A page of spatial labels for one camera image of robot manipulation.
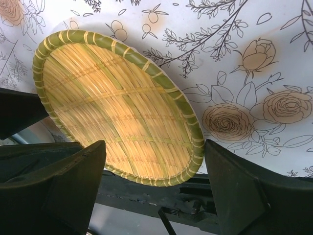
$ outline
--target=basket rim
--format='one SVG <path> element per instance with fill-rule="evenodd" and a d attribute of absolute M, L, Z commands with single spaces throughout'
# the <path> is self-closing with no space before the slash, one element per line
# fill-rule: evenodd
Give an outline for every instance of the basket rim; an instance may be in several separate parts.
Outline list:
<path fill-rule="evenodd" d="M 191 132 L 191 139 L 193 144 L 193 153 L 190 156 L 188 165 L 180 173 L 164 179 L 149 179 L 129 174 L 120 169 L 113 167 L 106 163 L 105 168 L 116 175 L 119 175 L 128 180 L 136 183 L 141 183 L 150 186 L 173 186 L 181 184 L 192 178 L 199 170 L 204 155 L 204 138 L 203 133 L 198 121 L 198 118 L 189 104 L 185 94 L 171 81 L 166 73 L 158 67 L 152 60 L 141 55 L 137 50 L 128 47 L 127 45 L 119 42 L 111 37 L 104 36 L 94 32 L 84 30 L 65 30 L 59 31 L 46 37 L 38 46 L 35 51 L 33 59 L 33 78 L 37 94 L 48 112 L 51 119 L 61 130 L 63 134 L 71 141 L 77 141 L 75 137 L 63 125 L 59 117 L 55 114 L 46 94 L 43 82 L 44 63 L 47 57 L 55 49 L 62 47 L 66 44 L 87 44 L 94 45 L 103 49 L 107 49 L 117 55 L 122 56 L 129 62 L 138 66 L 141 70 L 147 73 L 151 79 L 158 83 L 166 93 L 174 100 L 175 104 L 182 112 L 186 120 L 189 130 Z"/>

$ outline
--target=woven bamboo surface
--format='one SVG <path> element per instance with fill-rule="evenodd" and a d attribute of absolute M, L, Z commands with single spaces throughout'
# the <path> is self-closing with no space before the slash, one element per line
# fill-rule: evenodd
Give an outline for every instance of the woven bamboo surface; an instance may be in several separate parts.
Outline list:
<path fill-rule="evenodd" d="M 113 173 L 171 186 L 198 171 L 204 139 L 194 111 L 134 49 L 97 33 L 61 31 L 39 45 L 33 74 L 42 104 L 70 140 L 106 141 Z"/>

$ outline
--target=floral pattern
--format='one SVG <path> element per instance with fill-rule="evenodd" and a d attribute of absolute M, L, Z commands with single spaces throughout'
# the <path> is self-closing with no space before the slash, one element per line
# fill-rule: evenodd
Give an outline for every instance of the floral pattern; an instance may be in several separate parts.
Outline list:
<path fill-rule="evenodd" d="M 95 31 L 157 63 L 190 100 L 208 139 L 280 174 L 312 177 L 313 0 L 282 5 L 0 0 L 0 86 L 33 92 L 39 42 L 64 29 Z"/>

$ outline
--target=bamboo tray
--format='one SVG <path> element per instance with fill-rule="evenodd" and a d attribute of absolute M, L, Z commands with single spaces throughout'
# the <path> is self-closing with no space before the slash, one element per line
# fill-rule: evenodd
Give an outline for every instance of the bamboo tray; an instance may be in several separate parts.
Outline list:
<path fill-rule="evenodd" d="M 123 43 L 82 30 L 54 33 L 36 50 L 33 75 L 42 104 L 71 141 L 105 140 L 113 173 L 173 186 L 202 164 L 204 139 L 187 98 Z"/>

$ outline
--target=table surface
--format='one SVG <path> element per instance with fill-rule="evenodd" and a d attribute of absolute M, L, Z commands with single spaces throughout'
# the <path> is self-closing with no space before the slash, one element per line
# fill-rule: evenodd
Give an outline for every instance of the table surface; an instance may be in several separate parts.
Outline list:
<path fill-rule="evenodd" d="M 161 66 L 206 138 L 313 177 L 313 0 L 8 0 L 0 15 L 1 87 L 35 93 L 34 51 L 53 32 L 108 35 Z"/>

